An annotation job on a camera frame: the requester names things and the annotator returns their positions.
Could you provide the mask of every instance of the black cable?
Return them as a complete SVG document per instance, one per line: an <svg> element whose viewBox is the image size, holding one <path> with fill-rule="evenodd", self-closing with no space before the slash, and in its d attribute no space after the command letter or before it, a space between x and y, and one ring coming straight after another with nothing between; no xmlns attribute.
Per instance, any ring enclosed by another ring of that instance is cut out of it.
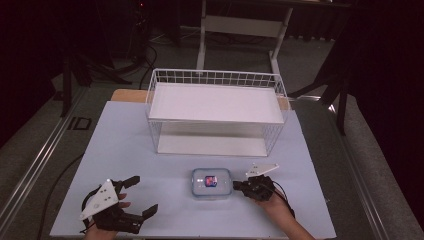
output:
<svg viewBox="0 0 424 240"><path fill-rule="evenodd" d="M85 198L84 198L84 200L82 201L82 205L81 205L81 212L82 211L84 211L84 209L85 209L85 206L87 205L87 202L88 202L88 200L92 197L92 196L94 196L94 195L96 195L96 193L99 191L99 189L101 188L102 186L100 185L98 188L96 188L95 190L93 190L93 191L91 191ZM82 220L82 222L84 223L84 225L85 225L85 230L82 230L81 232L84 232L84 231L86 231L87 229L89 229L91 226L88 226L89 224L90 224L90 220L88 219L88 218L86 218L86 219L84 219L84 220Z"/></svg>
<svg viewBox="0 0 424 240"><path fill-rule="evenodd" d="M284 188L278 183L278 182L275 182L275 181L272 181L273 183L275 183L275 184L277 184L279 187L280 187L280 189L281 189L281 191L283 192L283 194L284 194L284 197L286 198L286 200L287 200L287 202L289 201L289 199L287 198L287 194L286 194L286 192L284 191Z"/></svg>
<svg viewBox="0 0 424 240"><path fill-rule="evenodd" d="M94 224L96 224L96 223L93 222L90 226L86 227L84 230L81 230L80 233L86 234L88 229L90 229L92 226L94 226Z"/></svg>
<svg viewBox="0 0 424 240"><path fill-rule="evenodd" d="M136 70L141 68L141 64L142 64L142 60L140 60L139 58L134 58L133 63L131 63L128 66L122 67L122 68L117 68L117 69L112 69L112 68L108 68L105 67L108 71L110 71L111 73L117 74L117 75L123 75L123 74L127 74L131 71L136 72ZM87 65L87 68L90 71L96 72L96 73L102 73L101 71L99 71L98 69Z"/></svg>
<svg viewBox="0 0 424 240"><path fill-rule="evenodd" d="M68 164L68 166L65 167L65 169L63 169L63 171L59 174L59 176L56 178L55 182L53 183L53 186L50 188L50 192L47 195L47 200L44 203L44 208L43 208L43 214L41 216L41 221L40 221L40 227L38 229L38 235L37 235L37 240L41 239L41 234L43 233L43 226L44 226L44 220L46 218L46 212L47 212L47 207L49 205L49 201L50 198L53 194L53 191L57 185L57 183L59 182L59 180L62 178L63 174L65 174L65 172L74 164L76 163L78 160L80 160L82 157L84 156L84 153L82 153L81 155L79 155L77 158L75 158L74 160L72 160L72 162L70 162Z"/></svg>
<svg viewBox="0 0 424 240"><path fill-rule="evenodd" d="M139 84L139 86L138 86L138 89L139 90L141 90L141 85L143 84L143 81L144 81L144 79L146 78L146 76L147 76L147 73L149 73L149 71L150 70L154 70L155 69L155 66L154 66L154 64L155 64L155 62L156 62L156 59L157 59L157 57L158 57L158 52L156 51L156 49L154 49L152 46L150 46L150 45L146 45L148 48L150 48L150 49L152 49L153 50L153 53L154 53L154 58L153 58L153 61L151 61L150 62L150 60L146 57L146 63L147 63L147 65L149 65L149 67L146 69L146 72L143 74L143 76L141 77L141 79L140 79L140 84Z"/></svg>
<svg viewBox="0 0 424 240"><path fill-rule="evenodd" d="M213 34L210 34L210 35L211 36L216 35L216 36L225 37L227 39L227 41L220 41L220 40L213 39L213 38L210 38L210 37L208 37L207 40L213 41L213 42L220 44L220 45L227 45L227 46L231 46L231 45L235 45L235 44L257 45L257 44L262 43L266 39L268 39L267 37L253 36L253 37L250 37L250 39L248 39L248 40L242 41L242 40L236 39L237 34L213 33Z"/></svg>
<svg viewBox="0 0 424 240"><path fill-rule="evenodd" d="M281 187L281 185L280 184L278 184L277 182L274 182L274 181L272 181L273 183L276 183L278 186L280 186L280 188L283 190L283 194L284 194L284 196L283 195L281 195L277 190L275 190L275 189L271 189L271 188L269 188L267 185L265 185L265 184L260 184L260 186L261 187L264 187L264 188L266 188L267 190L269 190L269 191L271 191L271 192L273 192L273 193L275 193L275 194L277 194L277 196L279 197L279 198L281 198L281 200L283 200L283 202L286 204L286 206L287 206L287 208L289 209L289 211L290 211L290 213L292 214L292 216L294 217L294 218L296 218L296 215L295 215L295 213L294 213L294 210L293 210L293 208L290 206L290 204L289 204L289 201L288 201L288 199L287 199L287 195L286 195L286 193L284 192L284 189Z"/></svg>

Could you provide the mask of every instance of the dark background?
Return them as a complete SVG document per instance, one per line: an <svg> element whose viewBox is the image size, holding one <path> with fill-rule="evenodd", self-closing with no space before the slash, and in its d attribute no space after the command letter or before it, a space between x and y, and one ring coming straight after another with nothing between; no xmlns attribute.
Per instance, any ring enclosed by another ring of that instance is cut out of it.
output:
<svg viewBox="0 0 424 240"><path fill-rule="evenodd" d="M200 1L153 2L145 14L151 14L152 24L173 37L176 43L178 26L199 25ZM372 11L354 15L345 29L342 26L346 13L296 10L288 35L303 36L306 41L337 39L317 78L325 78L348 66L349 93L357 98L362 114L423 227L424 4L422 0L409 0L407 4L376 2L362 1L362 5L371 7ZM0 146L55 94L50 80L62 72L66 43L104 65L111 65L114 55L122 57L122 53L128 52L131 24L137 22L132 4L127 1L116 8L109 0L1 3ZM279 8L258 11L250 6L234 12L227 11L226 2L215 4L211 11L217 13L283 18ZM358 45L363 39L365 44ZM359 55L350 61L356 49ZM138 51L130 49L130 55Z"/></svg>

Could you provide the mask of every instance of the white wire basket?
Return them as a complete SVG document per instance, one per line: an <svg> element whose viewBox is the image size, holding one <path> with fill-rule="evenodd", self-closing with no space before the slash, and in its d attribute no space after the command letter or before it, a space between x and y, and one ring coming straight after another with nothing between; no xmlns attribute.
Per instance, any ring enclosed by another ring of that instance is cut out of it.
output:
<svg viewBox="0 0 424 240"><path fill-rule="evenodd" d="M155 69L146 98L157 153L266 157L291 110L280 75Z"/></svg>

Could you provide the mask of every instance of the white tabletop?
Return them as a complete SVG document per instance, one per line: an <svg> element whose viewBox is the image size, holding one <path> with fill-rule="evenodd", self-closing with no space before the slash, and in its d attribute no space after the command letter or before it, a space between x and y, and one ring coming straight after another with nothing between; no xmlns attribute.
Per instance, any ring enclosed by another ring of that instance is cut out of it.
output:
<svg viewBox="0 0 424 240"><path fill-rule="evenodd" d="M51 230L52 236L81 236L78 217L85 196L107 178L138 175L139 184L124 189L141 214L158 203L156 215L144 222L140 238L285 238L252 201L234 191L225 200L197 200L191 193L195 168L227 168L233 180L246 180L253 163L278 163L269 174L280 183L297 220L316 238L335 231L299 121L294 111L269 157L214 157L155 153L143 103L108 102Z"/></svg>

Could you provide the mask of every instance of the white sensor pad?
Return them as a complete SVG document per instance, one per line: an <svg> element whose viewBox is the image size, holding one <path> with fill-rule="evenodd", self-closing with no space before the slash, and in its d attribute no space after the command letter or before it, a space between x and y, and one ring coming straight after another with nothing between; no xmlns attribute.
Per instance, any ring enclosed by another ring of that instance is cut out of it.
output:
<svg viewBox="0 0 424 240"><path fill-rule="evenodd" d="M262 174L265 174L267 172L270 172L274 169L277 169L278 164L256 164L254 163L253 166L250 168L250 170L246 173L247 177L256 177Z"/></svg>
<svg viewBox="0 0 424 240"><path fill-rule="evenodd" d="M119 199L118 195L116 195L112 181L107 179L99 191L97 191L96 195L94 195L93 199L91 199L90 203L87 204L84 211L82 211L79 219L84 220L93 216L117 202L119 202Z"/></svg>

